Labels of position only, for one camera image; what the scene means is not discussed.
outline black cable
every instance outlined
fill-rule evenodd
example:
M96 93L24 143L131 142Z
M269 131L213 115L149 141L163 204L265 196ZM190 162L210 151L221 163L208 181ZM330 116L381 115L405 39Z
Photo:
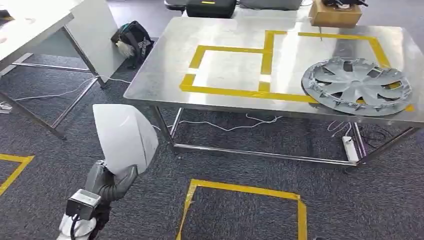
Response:
M360 126L359 127L359 132L361 133L362 136L362 140L365 144L367 144L368 146L370 146L371 148L377 149L378 147L375 146L374 144L370 143L370 141L379 141L379 142L385 142L386 139L388 137L393 137L394 135L388 131L387 129L384 129L383 127L377 125L381 130L383 130L384 132L386 132L387 134L385 134L383 131L378 131L378 130L373 130L371 132L362 132L365 128Z
M75 225L80 220L79 218L80 218L80 216L78 214L75 215L75 217L71 218L72 219L72 225L70 226L70 239L71 240L76 240L76 238L75 238Z

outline table top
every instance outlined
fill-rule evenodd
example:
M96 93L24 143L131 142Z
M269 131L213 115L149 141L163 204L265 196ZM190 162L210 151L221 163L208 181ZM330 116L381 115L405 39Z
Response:
M37 12L31 7L24 7L24 9ZM0 70L3 70L22 55L28 53L31 47L41 43L74 18L69 9L49 9L50 11L45 14L28 17L25 17L24 13L20 14L16 20L1 26Z
M365 58L408 78L412 104L387 116L342 113L305 94L302 76L331 57ZM406 30L314 27L282 18L176 17L124 97L157 106L424 127L424 57Z

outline power strip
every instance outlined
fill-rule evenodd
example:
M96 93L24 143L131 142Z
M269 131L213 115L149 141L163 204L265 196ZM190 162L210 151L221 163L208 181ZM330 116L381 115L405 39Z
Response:
M10 114L12 111L12 106L7 103L0 104L0 114Z
M344 136L341 138L343 141L344 150L346 151L347 160L352 163L359 162L357 149L355 148L355 142L351 136Z

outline table frame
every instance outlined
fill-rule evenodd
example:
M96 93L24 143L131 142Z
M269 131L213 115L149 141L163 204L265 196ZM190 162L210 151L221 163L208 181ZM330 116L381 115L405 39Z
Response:
M51 132L53 135L58 137L61 140L66 140L65 134L58 131L57 127L59 124L66 118L66 116L74 109L74 107L78 104L78 102L87 94L87 92L92 88L92 86L98 82L101 88L104 88L106 86L106 83L102 80L102 78L97 73L96 69L94 68L93 64L90 62L88 57L85 55L81 47L78 45L77 41L74 39L74 37L71 35L69 30L66 26L63 26L61 29L63 33L65 34L66 38L69 40L69 42L72 44L73 48L76 50L78 55L81 57L81 59L84 61L84 63L87 65L88 69L84 68L75 68L75 67L66 67L66 66L53 66L53 65L43 65L43 64L33 64L33 63L20 63L20 62L14 62L12 65L15 66L22 66L22 67L31 67L31 68L40 68L40 69L53 69L53 70L60 70L60 71L70 71L70 72L80 72L80 73L91 73L93 75L93 80L89 82L89 84L84 88L84 90L73 100L73 102L60 114L60 116L53 122L53 124L47 123L45 120L41 119L39 116L37 116L35 113L28 110L26 107L21 105L16 100L10 98L6 93L0 91L0 99L3 99L5 102L10 104L13 108L17 109L22 114L29 117L34 122L41 125L43 128Z
M165 141L171 146L172 151L175 151L175 148L180 148L180 149L212 151L212 152L242 154L242 155L250 155L250 156L260 156L260 157L276 158L276 159L298 160L298 161L306 161L306 162L342 165L342 166L347 166L343 170L345 174L350 174L357 168L363 167L370 161L376 159L381 154L390 150L395 145L401 143L406 138L412 136L413 134L415 134L421 129L419 127L409 127L406 130L404 130L402 133L400 133L399 135L393 137L392 139L390 139L389 141L387 141L386 143L384 143L383 145L381 145L380 147L372 151L371 153L367 154L358 124L356 122L353 122L352 130L356 138L355 146L358 150L360 160L358 162L350 162L350 161L344 161L344 160L333 160L333 159L324 159L324 158L316 158L316 157L284 155L284 154L269 153L269 152L262 152L262 151L246 151L246 150L239 150L239 149L228 149L228 148L176 143L175 134L176 134L181 116L183 114L184 108L180 107L178 109L178 112L176 114L175 120L172 124L170 131L168 130L168 126L164 120L164 117L162 116L162 113L159 107L157 105L151 105L150 109L159 125L160 131L163 137L165 138Z

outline yellow tape square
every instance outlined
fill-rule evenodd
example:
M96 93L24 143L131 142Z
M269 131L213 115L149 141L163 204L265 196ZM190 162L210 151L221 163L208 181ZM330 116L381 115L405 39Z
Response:
M225 51L225 52L238 52L238 53L257 53L262 54L262 64L260 73L262 75L271 75L272 63L273 63L273 51L274 51L274 38L275 35L286 35L286 31L265 31L265 41L263 48L242 48L242 47L225 47L225 46L206 46L199 45L194 53L189 68L198 69L206 51ZM390 68L390 62L387 58L378 38L372 36L361 36L361 35L348 35L348 34L329 34L329 33L314 33L314 32L298 32L299 36L304 37L316 37L316 38L335 38L335 39L347 39L347 40L365 40L369 42L375 57L379 65L383 68ZM192 93L203 93L203 94L215 94L235 97L248 97L248 98L259 98L259 99L272 99L272 100L283 100L292 102L303 102L317 104L318 102L309 95L299 94L286 94L270 92L270 83L259 81L259 87L257 91L248 90L237 90L228 88L218 87L207 87L207 86L194 86L193 82L195 74L186 74L183 81L179 85L183 92ZM414 106L409 105L405 111L413 112Z
M16 180L25 167L33 160L35 156L14 156L0 154L0 161L10 161L20 163L19 166L12 172L12 174L0 185L0 196L8 189L8 187Z
M221 182L205 181L192 179L190 185L188 186L187 196L184 201L184 209L182 212L181 224L179 227L178 235L176 240L181 240L181 233L183 230L184 221L187 216L190 204L192 203L193 195L195 194L197 187L205 187L212 189L221 189L228 191L236 191L248 194L259 194L265 196L271 196L282 199L290 199L297 201L297 239L298 240L307 240L308 239L308 230L307 230L307 209L306 205L301 201L301 196L292 192L286 191L277 191L253 186L242 186Z

